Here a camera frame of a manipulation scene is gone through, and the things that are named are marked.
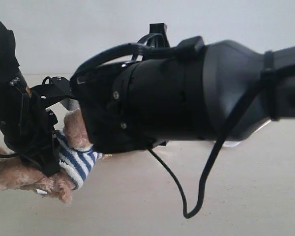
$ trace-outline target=brown fur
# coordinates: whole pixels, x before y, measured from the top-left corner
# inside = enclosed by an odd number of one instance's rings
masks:
[[[65,116],[63,131],[72,147],[85,148],[91,145],[79,109]],[[7,152],[0,147],[0,154]],[[46,177],[40,171],[24,166],[19,157],[0,158],[0,191],[21,189],[36,192],[35,189],[41,189],[48,193],[42,195],[43,197],[58,198],[69,204],[72,201],[73,187],[74,184],[63,169],[51,177]]]

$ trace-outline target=white wall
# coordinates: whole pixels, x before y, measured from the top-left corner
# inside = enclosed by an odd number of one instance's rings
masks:
[[[263,52],[295,45],[295,0],[0,0],[24,74],[73,73],[89,57],[165,22],[172,45],[201,35]]]

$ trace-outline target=black robotic arm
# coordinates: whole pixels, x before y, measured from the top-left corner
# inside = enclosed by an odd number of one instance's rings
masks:
[[[0,131],[15,151],[0,157],[20,155],[25,165],[56,173],[57,118],[49,107],[80,107],[98,152],[150,151],[174,178],[184,216],[194,216],[226,140],[245,140],[269,119],[295,118],[295,47],[258,54],[230,40],[206,45],[200,36],[170,47],[166,28],[151,24],[139,42],[90,58],[70,81],[47,77],[29,88],[15,58],[13,32],[0,22]],[[132,58],[107,64],[123,56]],[[179,181],[153,151],[172,140],[216,141],[190,213]]]

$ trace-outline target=striped shirt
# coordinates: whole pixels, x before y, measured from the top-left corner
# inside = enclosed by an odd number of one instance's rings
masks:
[[[93,146],[87,149],[72,148],[68,145],[62,130],[56,130],[56,137],[60,143],[60,166],[65,169],[75,183],[75,189],[82,187],[97,159],[103,154],[94,151]]]

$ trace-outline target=stuffed toy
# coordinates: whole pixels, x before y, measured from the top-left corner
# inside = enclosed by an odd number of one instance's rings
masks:
[[[7,189],[31,190],[43,197],[58,198],[69,204],[72,192],[80,189],[93,169],[96,161],[103,155],[92,149],[80,109],[64,117],[64,128],[56,130],[60,143],[60,172],[46,177],[37,169],[24,166],[20,157],[0,158],[0,191]],[[0,147],[0,154],[7,154]]]

